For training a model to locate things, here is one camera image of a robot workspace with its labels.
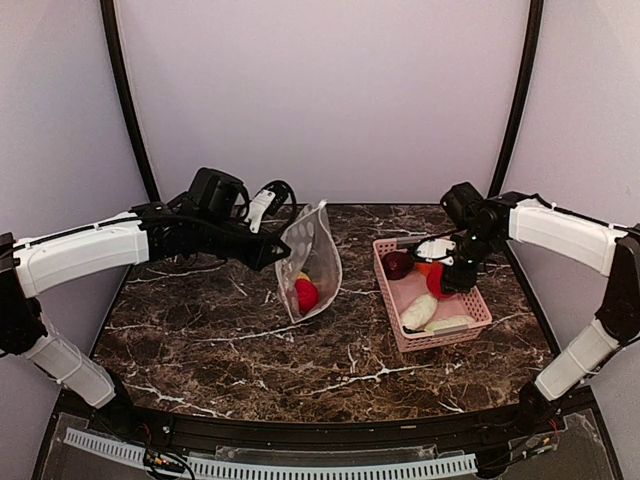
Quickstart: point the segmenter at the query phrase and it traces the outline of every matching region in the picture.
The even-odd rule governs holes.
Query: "black frame pole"
[[[109,58],[111,59],[111,68],[113,70],[113,78],[116,82],[118,97],[120,98],[120,107],[122,115],[127,125],[131,147],[136,157],[138,170],[142,176],[144,189],[147,197],[151,202],[160,201],[160,192],[156,184],[149,157],[144,147],[138,116],[133,105],[133,97],[131,96],[131,88],[129,87],[129,79],[127,78],[127,69],[125,68],[124,56],[122,53],[122,45],[120,44],[120,35],[118,33],[118,20],[113,0],[100,0],[100,8],[102,10],[102,23],[104,25],[104,33],[107,39],[107,48],[109,49]]]
[[[502,140],[502,148],[500,149],[496,169],[493,172],[491,186],[489,187],[490,197],[499,195],[502,191],[504,179],[507,176],[507,170],[509,169],[509,163],[513,155],[513,148],[515,147],[516,138],[518,137],[518,130],[522,122],[522,114],[524,113],[524,106],[527,101],[529,83],[531,82],[531,74],[533,73],[533,63],[538,47],[543,6],[544,0],[531,0],[531,4],[529,5],[529,19],[527,20],[527,32],[525,33],[518,81],[513,94],[513,103],[511,104],[507,128],[504,133],[504,139]]]

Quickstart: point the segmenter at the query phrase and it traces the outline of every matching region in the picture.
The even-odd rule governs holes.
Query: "white object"
[[[77,392],[92,407],[104,407],[115,397],[109,374],[58,333],[46,315],[41,314],[41,319],[48,335],[40,337],[23,355],[55,378],[58,384]]]
[[[595,318],[558,358],[538,375],[536,387],[547,400],[556,400],[585,375],[595,373],[593,369],[619,346],[619,343],[605,332],[600,320]]]
[[[445,265],[453,265],[453,258],[448,255],[449,251],[453,250],[455,246],[456,243],[451,240],[436,238],[421,243],[420,246],[416,248],[416,255],[430,262],[435,259]]]
[[[249,223],[249,230],[251,233],[258,233],[260,231],[260,224],[262,223],[262,216],[266,212],[267,208],[271,205],[274,198],[276,198],[275,192],[270,190],[260,190],[258,194],[253,197],[249,204],[249,213],[244,219],[245,223]]]
[[[409,330],[422,330],[436,309],[438,300],[431,294],[425,293],[416,298],[400,316],[400,322]]]
[[[130,467],[144,469],[144,447],[111,440],[89,432],[67,428],[64,443],[102,458]],[[254,465],[221,462],[208,458],[188,457],[185,459],[198,479],[241,480],[241,479],[383,479],[402,478],[404,480],[431,480],[472,475],[478,471],[476,456],[453,455],[446,458],[422,460],[411,463],[387,465],[367,465],[355,467],[288,467],[277,465]],[[166,472],[167,476],[186,478]]]
[[[518,202],[509,216],[509,237],[547,248],[609,276],[616,239],[626,232],[556,212],[535,199]]]
[[[434,320],[433,322],[428,322],[424,327],[424,331],[445,333],[460,330],[461,327],[468,328],[474,323],[475,320],[469,315],[454,315],[453,317],[441,318]]]
[[[17,244],[25,248],[13,256],[20,260],[16,273],[25,297],[35,297],[51,287],[102,270],[148,261],[147,232],[140,230],[138,217],[124,212],[99,223],[121,218],[132,220],[107,227],[95,224],[91,230],[40,245],[32,245],[37,238],[20,239]]]

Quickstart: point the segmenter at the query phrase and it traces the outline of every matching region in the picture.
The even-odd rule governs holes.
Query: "white arm segment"
[[[627,233],[547,208],[535,199],[518,203],[509,217],[509,236],[539,245],[590,266],[606,277],[616,240]],[[536,378],[538,390],[549,401],[564,395],[600,365],[620,344],[595,318]]]
[[[608,277],[616,239],[626,236],[578,217],[545,207],[534,199],[518,202],[509,216],[509,237],[573,258]]]
[[[74,233],[40,245],[30,245],[36,238],[20,239],[18,244],[27,247],[13,256],[20,260],[16,272],[25,297],[35,297],[51,287],[102,270],[148,261],[147,233],[140,230],[141,221],[134,214],[124,212],[99,223],[120,218],[133,220]]]
[[[605,332],[600,320],[593,321],[536,378],[536,387],[549,401],[564,395],[593,371],[620,344]]]
[[[115,397],[115,387],[109,374],[58,333],[44,313],[40,318],[47,327],[48,335],[40,337],[23,355],[92,407],[104,407]]]
[[[102,270],[148,261],[147,233],[140,230],[138,217],[125,212],[99,223],[121,218],[132,221],[99,228],[95,224],[93,229],[39,245],[31,245],[36,238],[19,240],[18,245],[26,246],[15,251],[13,257],[20,261],[16,273],[25,297],[35,297],[51,287]],[[60,335],[44,313],[41,320],[48,335],[23,355],[89,405],[105,406],[115,397],[109,374]]]

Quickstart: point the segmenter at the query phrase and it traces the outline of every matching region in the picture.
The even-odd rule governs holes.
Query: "white wall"
[[[489,187],[528,0],[118,4],[163,199],[202,165],[303,200]]]
[[[640,222],[640,3],[546,2],[506,190],[608,221]],[[533,247],[517,253],[560,343],[591,320],[605,279]],[[640,472],[640,348],[593,381],[625,478]]]
[[[35,236],[145,201],[117,103],[99,2],[0,4],[0,231]],[[54,289],[43,307],[86,352],[122,271]],[[0,477],[30,478],[57,398],[44,374],[0,360]]]

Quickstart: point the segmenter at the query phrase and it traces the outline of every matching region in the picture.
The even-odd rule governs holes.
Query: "white cable tray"
[[[64,443],[130,467],[144,469],[144,448],[92,433],[67,428]],[[431,480],[473,474],[476,456],[458,455],[420,462],[363,467],[285,467],[220,462],[188,457],[186,462],[201,480]],[[188,473],[179,478],[189,478]]]

